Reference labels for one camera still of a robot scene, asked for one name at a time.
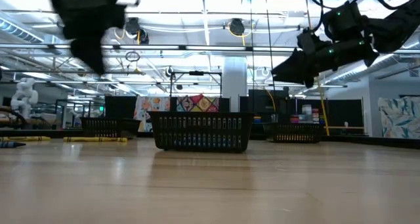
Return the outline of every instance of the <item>basket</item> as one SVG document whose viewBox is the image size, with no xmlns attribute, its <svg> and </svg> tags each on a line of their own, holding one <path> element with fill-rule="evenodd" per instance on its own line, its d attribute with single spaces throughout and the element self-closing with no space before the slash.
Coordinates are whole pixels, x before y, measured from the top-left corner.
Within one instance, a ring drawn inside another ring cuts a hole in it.
<svg viewBox="0 0 420 224">
<path fill-rule="evenodd" d="M 320 124 L 264 124 L 268 140 L 274 143 L 319 143 L 322 137 Z"/>
<path fill-rule="evenodd" d="M 80 118 L 83 132 L 88 137 L 134 137 L 140 121 L 113 118 Z"/>
<path fill-rule="evenodd" d="M 149 112 L 156 146 L 163 150 L 243 152 L 252 113 Z"/>
</svg>

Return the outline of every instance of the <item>white pillar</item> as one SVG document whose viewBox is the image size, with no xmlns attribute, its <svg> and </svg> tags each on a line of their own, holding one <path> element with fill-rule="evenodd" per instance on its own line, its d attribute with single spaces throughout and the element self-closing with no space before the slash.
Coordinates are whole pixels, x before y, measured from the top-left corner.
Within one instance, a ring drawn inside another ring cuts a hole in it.
<svg viewBox="0 0 420 224">
<path fill-rule="evenodd" d="M 245 57 L 226 57 L 222 73 L 222 96 L 230 99 L 230 111 L 239 112 L 239 96 L 246 96 L 247 61 Z"/>
</svg>

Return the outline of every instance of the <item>colorful artwork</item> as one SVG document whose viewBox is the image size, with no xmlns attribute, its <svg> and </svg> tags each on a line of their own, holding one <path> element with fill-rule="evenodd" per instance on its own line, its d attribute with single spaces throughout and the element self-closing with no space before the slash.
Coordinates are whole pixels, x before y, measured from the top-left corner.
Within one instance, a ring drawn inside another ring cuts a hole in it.
<svg viewBox="0 0 420 224">
<path fill-rule="evenodd" d="M 383 137 L 420 139 L 420 97 L 379 99 L 378 105 Z"/>
<path fill-rule="evenodd" d="M 179 97 L 177 100 L 178 112 L 218 112 L 219 98 L 196 95 L 191 97 Z"/>
<path fill-rule="evenodd" d="M 152 132 L 152 121 L 148 111 L 169 111 L 169 97 L 137 97 L 134 119 L 140 120 L 138 132 Z"/>
</svg>

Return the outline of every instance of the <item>yellow pole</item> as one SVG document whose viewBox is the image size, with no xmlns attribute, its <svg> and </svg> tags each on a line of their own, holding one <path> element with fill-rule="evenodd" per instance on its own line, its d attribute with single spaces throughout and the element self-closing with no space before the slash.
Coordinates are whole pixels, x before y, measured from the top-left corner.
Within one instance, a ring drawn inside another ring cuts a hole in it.
<svg viewBox="0 0 420 224">
<path fill-rule="evenodd" d="M 316 81 L 318 82 L 318 90 L 320 92 L 322 113 L 324 114 L 324 121 L 325 121 L 325 129 L 327 130 L 327 136 L 329 136 L 328 119 L 327 119 L 326 107 L 324 105 L 324 93 L 322 92 L 322 88 L 321 88 L 320 81 L 318 80 L 318 78 L 316 79 Z"/>
</svg>

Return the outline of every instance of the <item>wooden floor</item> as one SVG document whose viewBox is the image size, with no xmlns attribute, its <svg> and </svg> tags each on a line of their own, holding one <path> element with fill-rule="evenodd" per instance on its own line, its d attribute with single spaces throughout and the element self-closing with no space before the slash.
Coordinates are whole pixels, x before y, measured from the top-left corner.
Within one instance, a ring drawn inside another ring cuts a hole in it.
<svg viewBox="0 0 420 224">
<path fill-rule="evenodd" d="M 151 139 L 0 150 L 0 223 L 416 223 L 420 152 L 252 141 L 245 154 Z"/>
</svg>

